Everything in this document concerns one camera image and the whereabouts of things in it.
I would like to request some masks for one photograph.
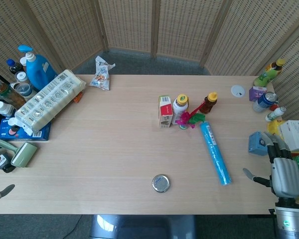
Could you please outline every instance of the yellow bottle cap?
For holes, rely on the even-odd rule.
[[[188,101],[188,97],[187,95],[184,94],[180,94],[177,96],[177,103],[179,103],[180,105],[185,105]]]
[[[215,102],[217,100],[217,92],[211,92],[207,96],[210,102]]]
[[[286,63],[286,60],[283,58],[280,58],[276,61],[277,66],[283,66],[283,65],[285,65],[285,63]]]

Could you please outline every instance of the green juice bottle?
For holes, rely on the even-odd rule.
[[[254,86],[266,87],[267,84],[283,70],[286,63],[284,59],[278,59],[265,68],[265,71],[254,80]]]

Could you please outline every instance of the blue pump cap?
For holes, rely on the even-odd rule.
[[[8,66],[14,66],[15,62],[12,59],[7,59],[6,63],[8,64]]]
[[[33,51],[33,49],[29,46],[26,46],[26,45],[20,45],[18,46],[18,50],[20,52],[29,52],[29,51]]]

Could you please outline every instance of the round tin can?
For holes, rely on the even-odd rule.
[[[159,174],[153,178],[152,185],[157,192],[164,193],[169,189],[170,182],[165,175]]]

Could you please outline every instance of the blue cylindrical tube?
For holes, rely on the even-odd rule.
[[[200,124],[200,130],[204,136],[204,139],[209,150],[209,154],[213,160],[216,172],[218,174],[221,185],[225,186],[231,183],[231,178],[227,171],[223,156],[220,153],[219,147],[216,143],[214,134],[211,130],[209,122]]]

